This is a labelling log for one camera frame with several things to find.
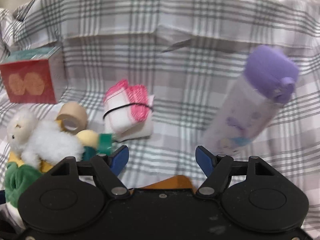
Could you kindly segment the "pink-edged white cloth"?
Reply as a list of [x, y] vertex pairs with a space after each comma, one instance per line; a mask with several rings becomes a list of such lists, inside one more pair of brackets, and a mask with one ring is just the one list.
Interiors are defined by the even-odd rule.
[[117, 142], [149, 137], [153, 133], [153, 101], [144, 85], [131, 86], [122, 79], [103, 99], [105, 133]]

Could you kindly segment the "cream teal mushroom sponge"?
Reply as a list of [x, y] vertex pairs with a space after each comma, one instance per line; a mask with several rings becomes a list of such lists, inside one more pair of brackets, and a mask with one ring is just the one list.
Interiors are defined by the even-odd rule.
[[92, 157], [101, 154], [109, 156], [112, 154], [112, 134], [101, 133], [86, 129], [76, 134], [84, 147], [83, 161], [89, 161]]

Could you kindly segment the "beige tape roll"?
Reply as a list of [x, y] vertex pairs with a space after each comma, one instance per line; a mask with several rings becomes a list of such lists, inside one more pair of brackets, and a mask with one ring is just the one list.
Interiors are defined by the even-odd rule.
[[86, 129], [88, 118], [85, 108], [71, 101], [61, 107], [56, 121], [60, 123], [63, 131], [76, 135]]

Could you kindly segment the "green white plush toy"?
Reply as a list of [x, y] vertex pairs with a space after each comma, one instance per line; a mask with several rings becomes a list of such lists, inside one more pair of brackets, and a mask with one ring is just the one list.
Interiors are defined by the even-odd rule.
[[7, 125], [7, 137], [14, 161], [7, 164], [5, 173], [5, 201], [9, 220], [20, 229], [25, 229], [17, 204], [23, 192], [39, 179], [41, 162], [52, 166], [66, 157], [82, 159], [84, 147], [80, 140], [61, 131], [59, 124], [50, 120], [38, 120], [29, 109], [20, 109]]

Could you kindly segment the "purple-lid cartoon bottle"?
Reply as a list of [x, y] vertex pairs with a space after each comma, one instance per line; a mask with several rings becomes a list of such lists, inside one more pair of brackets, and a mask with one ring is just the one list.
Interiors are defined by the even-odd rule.
[[212, 153], [234, 155], [250, 144], [289, 102], [298, 75], [298, 67], [280, 50], [255, 48], [201, 145]]

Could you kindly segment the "red green carton box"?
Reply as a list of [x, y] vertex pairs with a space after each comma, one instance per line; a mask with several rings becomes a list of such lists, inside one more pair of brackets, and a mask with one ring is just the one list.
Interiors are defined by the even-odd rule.
[[67, 88], [60, 47], [19, 50], [1, 63], [10, 102], [56, 104]]

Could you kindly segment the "grey plaid tablecloth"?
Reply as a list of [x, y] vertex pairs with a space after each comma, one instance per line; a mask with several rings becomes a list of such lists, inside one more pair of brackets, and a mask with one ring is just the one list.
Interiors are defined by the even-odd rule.
[[31, 0], [1, 9], [1, 58], [58, 45], [88, 127], [104, 130], [103, 97], [119, 80], [155, 96], [153, 134], [127, 142], [128, 187], [171, 176], [204, 181], [195, 148], [250, 52], [265, 44], [299, 67], [291, 101], [236, 155], [258, 155], [309, 199], [304, 230], [319, 239], [319, 3], [312, 0]]

